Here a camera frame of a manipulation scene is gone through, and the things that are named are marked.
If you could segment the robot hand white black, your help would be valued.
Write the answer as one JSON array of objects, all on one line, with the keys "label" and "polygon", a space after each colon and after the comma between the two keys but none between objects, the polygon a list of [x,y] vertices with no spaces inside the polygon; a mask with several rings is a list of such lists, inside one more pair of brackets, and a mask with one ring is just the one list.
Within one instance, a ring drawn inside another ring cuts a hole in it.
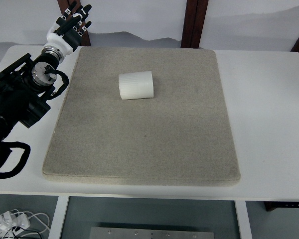
[{"label": "robot hand white black", "polygon": [[88,27],[92,23],[87,18],[92,6],[82,6],[78,0],[60,0],[59,3],[62,15],[48,31],[42,53],[51,54],[61,62],[79,46],[90,45]]}]

